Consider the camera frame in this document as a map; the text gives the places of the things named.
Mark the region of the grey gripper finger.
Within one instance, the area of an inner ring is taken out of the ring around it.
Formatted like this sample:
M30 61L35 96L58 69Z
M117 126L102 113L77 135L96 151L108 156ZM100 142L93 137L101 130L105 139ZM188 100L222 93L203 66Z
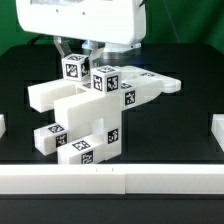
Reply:
M90 68L95 67L95 60L99 59L104 50L104 44L101 42L90 41L89 49L91 53L89 55Z
M65 56L67 56L71 53L71 48L69 46L69 40L67 38L55 36L54 37L54 45L56 46L56 48L62 58L64 58Z

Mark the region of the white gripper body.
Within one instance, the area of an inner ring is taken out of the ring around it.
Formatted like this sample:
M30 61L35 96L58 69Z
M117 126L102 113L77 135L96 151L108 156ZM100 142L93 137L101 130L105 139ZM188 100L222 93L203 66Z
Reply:
M146 35L144 0L15 0L28 32L133 45Z

